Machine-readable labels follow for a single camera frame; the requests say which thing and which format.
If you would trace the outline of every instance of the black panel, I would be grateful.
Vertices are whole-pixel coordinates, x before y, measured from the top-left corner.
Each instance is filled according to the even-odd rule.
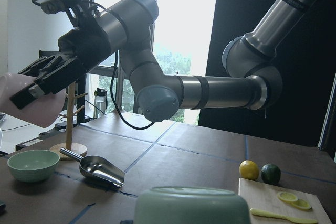
[[[227,76],[222,67],[225,46],[253,31],[274,1],[216,0],[207,76]],[[278,46],[273,63],[282,75],[284,91],[268,108],[266,119],[247,109],[202,109],[199,125],[317,146],[336,72],[335,3],[316,1]]]

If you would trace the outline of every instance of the pink cup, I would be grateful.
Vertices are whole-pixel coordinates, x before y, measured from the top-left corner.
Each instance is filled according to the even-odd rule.
[[[31,85],[35,77],[18,73],[6,73],[0,77],[0,111],[28,123],[46,128],[61,112],[65,101],[65,89],[57,94],[39,97],[23,109],[18,109],[9,99],[24,87]]]

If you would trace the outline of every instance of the wooden cutting board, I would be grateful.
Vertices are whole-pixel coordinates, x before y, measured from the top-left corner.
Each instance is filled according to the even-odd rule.
[[[288,191],[296,194],[298,198],[307,200],[310,205],[310,210],[297,209],[277,197],[277,192]],[[249,208],[259,208],[265,211],[275,212],[281,215],[288,215],[299,218],[316,219],[319,224],[332,224],[327,213],[321,205],[321,202],[316,195],[307,194],[302,191],[295,191],[283,187],[272,186],[265,183],[239,179],[238,194],[242,196],[248,203]],[[251,215],[251,224],[283,224],[290,223],[288,220],[267,218]]]

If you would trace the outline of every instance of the stainless steel scoop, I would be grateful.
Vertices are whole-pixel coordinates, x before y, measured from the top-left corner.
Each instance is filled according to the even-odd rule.
[[[78,161],[80,173],[84,177],[112,182],[117,187],[124,183],[125,173],[103,157],[82,157],[65,148],[61,148],[59,152]]]

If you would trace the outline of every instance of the round wooden base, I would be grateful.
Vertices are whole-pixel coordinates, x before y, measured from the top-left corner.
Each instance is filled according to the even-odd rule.
[[[59,152],[61,148],[65,148],[65,143],[56,144],[52,146],[49,150],[57,153],[61,160],[74,160],[73,158],[68,157],[67,155],[64,155],[63,153]],[[87,148],[85,147],[85,145],[78,144],[78,143],[72,143],[71,151],[75,152],[76,154],[82,157],[85,157],[87,153]]]

